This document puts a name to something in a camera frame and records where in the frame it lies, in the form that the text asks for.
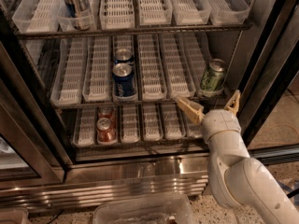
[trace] blue soda can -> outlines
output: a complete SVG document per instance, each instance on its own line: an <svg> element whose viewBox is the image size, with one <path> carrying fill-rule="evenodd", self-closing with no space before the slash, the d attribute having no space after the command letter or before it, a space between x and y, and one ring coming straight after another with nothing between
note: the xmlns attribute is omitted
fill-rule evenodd
<svg viewBox="0 0 299 224"><path fill-rule="evenodd" d="M118 63L113 66L112 77L115 82L115 95L130 97L135 95L134 71L129 63Z"/></svg>
<svg viewBox="0 0 299 224"><path fill-rule="evenodd" d="M118 49L114 55L114 64L133 63L134 56L129 49Z"/></svg>

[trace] white robotic arm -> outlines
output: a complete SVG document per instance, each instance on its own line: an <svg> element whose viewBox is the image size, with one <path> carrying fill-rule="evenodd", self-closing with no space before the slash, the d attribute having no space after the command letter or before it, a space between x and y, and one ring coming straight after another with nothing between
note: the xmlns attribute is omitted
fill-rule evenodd
<svg viewBox="0 0 299 224"><path fill-rule="evenodd" d="M183 111L188 115L186 106ZM235 112L227 109L230 111L212 110L201 116L203 137L210 150L208 176L215 200L225 208L253 206L265 223L299 223L298 211L278 182L262 163L249 156Z"/></svg>

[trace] black cable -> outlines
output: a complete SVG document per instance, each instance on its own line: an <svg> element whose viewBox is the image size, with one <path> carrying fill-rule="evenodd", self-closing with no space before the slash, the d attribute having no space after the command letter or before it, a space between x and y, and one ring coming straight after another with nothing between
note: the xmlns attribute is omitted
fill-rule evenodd
<svg viewBox="0 0 299 224"><path fill-rule="evenodd" d="M299 189L291 191L287 196L288 198L292 198L293 196L299 194Z"/></svg>
<svg viewBox="0 0 299 224"><path fill-rule="evenodd" d="M54 220L56 220L56 219L63 213L63 211L64 211L64 210L62 210L60 213L58 213L58 214L56 215L55 218L53 218L51 221L49 221L49 222L46 223L46 224L50 224L50 223L52 223Z"/></svg>

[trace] soda can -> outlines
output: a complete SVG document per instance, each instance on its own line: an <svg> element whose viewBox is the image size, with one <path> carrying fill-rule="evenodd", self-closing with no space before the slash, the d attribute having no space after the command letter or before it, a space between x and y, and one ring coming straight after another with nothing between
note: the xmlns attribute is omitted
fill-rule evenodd
<svg viewBox="0 0 299 224"><path fill-rule="evenodd" d="M99 144L116 141L116 129L108 118L100 118L96 123L97 142Z"/></svg>
<svg viewBox="0 0 299 224"><path fill-rule="evenodd" d="M129 49L118 49L115 51L114 64L118 63L129 63L132 64L134 61L134 56Z"/></svg>
<svg viewBox="0 0 299 224"><path fill-rule="evenodd" d="M92 9L89 0L64 0L69 15L72 18L78 18L74 27L79 30L87 30L91 28L91 23L81 18L92 15Z"/></svg>
<svg viewBox="0 0 299 224"><path fill-rule="evenodd" d="M115 82L115 95L130 97L135 95L133 67L129 63L118 63L113 66L112 77Z"/></svg>
<svg viewBox="0 0 299 224"><path fill-rule="evenodd" d="M222 89L226 74L225 62L221 59L213 59L203 74L200 89L202 91L219 91Z"/></svg>
<svg viewBox="0 0 299 224"><path fill-rule="evenodd" d="M112 105L100 106L98 109L98 118L108 118L111 120L112 125L116 127L115 110Z"/></svg>

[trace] refrigerator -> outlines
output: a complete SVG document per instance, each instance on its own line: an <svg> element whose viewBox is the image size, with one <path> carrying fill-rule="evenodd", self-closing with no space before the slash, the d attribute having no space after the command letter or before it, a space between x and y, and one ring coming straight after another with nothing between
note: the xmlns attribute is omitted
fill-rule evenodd
<svg viewBox="0 0 299 224"><path fill-rule="evenodd" d="M240 90L248 146L299 70L298 0L89 0L87 30L64 0L50 1L0 0L0 208L202 195L209 150L174 97L206 113ZM197 6L190 13L186 1ZM126 97L112 76L123 48L134 70ZM211 59L227 72L220 91L203 94ZM107 106L115 111L108 141L97 129ZM298 152L293 144L250 155L269 164L297 161Z"/></svg>

